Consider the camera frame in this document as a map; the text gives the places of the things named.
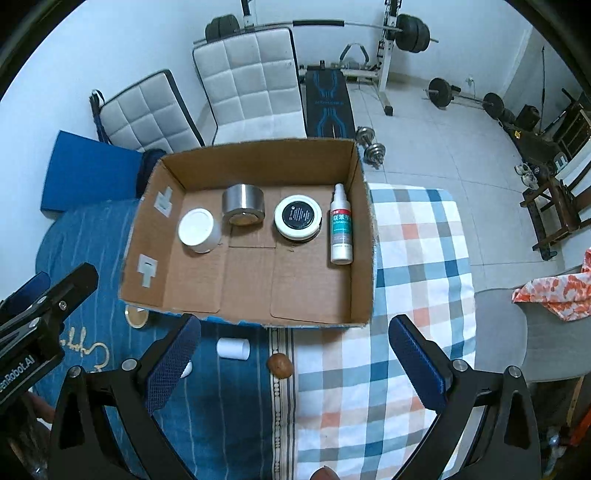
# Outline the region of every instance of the white spray bottle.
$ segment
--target white spray bottle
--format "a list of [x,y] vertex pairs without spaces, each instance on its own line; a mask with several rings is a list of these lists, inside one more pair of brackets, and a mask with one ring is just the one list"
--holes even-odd
[[330,204],[330,261],[335,265],[348,265],[353,261],[351,204],[342,183],[335,185]]

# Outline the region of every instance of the plaid tablecloth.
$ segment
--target plaid tablecloth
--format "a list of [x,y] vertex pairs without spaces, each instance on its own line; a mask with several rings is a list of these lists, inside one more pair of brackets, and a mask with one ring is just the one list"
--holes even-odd
[[369,189],[379,236],[371,324],[277,331],[271,342],[271,352],[293,357],[296,371],[273,385],[276,478],[308,480],[327,465],[342,480],[391,479],[409,457],[435,413],[423,408],[390,348],[388,321],[396,314],[406,313],[452,359],[474,364],[472,275],[451,195]]

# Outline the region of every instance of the open cardboard box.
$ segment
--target open cardboard box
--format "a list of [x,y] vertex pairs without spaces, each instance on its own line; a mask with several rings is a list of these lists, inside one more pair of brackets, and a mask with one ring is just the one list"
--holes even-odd
[[[222,218],[222,193],[236,183],[260,187],[265,220],[222,227],[220,245],[195,254],[177,227],[203,207]],[[352,210],[353,263],[330,263],[330,202],[343,183]],[[295,193],[322,207],[320,233],[304,244],[273,222],[280,200]],[[373,222],[355,143],[307,139],[246,142],[167,155],[139,205],[119,296],[161,312],[246,320],[267,326],[361,326],[373,309]]]

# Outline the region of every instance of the gray plastic chair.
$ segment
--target gray plastic chair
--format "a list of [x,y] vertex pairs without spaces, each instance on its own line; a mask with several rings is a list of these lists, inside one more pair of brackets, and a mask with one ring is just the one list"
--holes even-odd
[[513,290],[475,295],[476,369],[503,372],[516,365],[528,382],[591,372],[591,318],[564,322],[538,303],[512,303]]

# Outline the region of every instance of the white cushioned chair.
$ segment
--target white cushioned chair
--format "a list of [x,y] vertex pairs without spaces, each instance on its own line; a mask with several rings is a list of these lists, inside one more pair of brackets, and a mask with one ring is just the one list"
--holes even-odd
[[291,30],[233,35],[193,50],[217,123],[214,144],[305,138]]
[[115,95],[102,106],[100,120],[111,143],[130,150],[173,153],[205,146],[170,70]]

